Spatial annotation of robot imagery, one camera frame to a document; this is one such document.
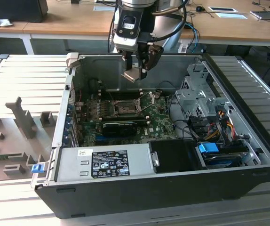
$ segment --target computer mouse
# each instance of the computer mouse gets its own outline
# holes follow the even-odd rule
[[[205,11],[205,8],[202,7],[202,6],[197,6],[197,7],[196,7],[196,11],[197,11],[198,13],[200,13],[200,12]]]

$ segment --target blue latch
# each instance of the blue latch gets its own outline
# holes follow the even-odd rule
[[[44,173],[45,163],[38,163],[32,166],[32,173]]]
[[[199,145],[199,149],[201,153],[219,152],[219,149],[215,143],[202,143]]]

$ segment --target power supply label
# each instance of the power supply label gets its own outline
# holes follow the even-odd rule
[[[92,153],[91,176],[93,178],[109,178],[129,175],[130,168],[126,150]]]

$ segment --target desk leg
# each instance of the desk leg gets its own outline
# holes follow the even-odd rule
[[[64,39],[63,41],[64,41],[65,50],[66,51],[70,51],[68,40],[67,39]]]
[[[28,55],[34,55],[33,49],[32,49],[32,43],[31,43],[31,35],[30,34],[21,34],[20,38],[22,39],[26,52]]]

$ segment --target motherboard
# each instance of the motherboard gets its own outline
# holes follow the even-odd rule
[[[91,95],[84,100],[79,128],[82,146],[142,144],[177,138],[167,115],[165,97],[151,91]]]

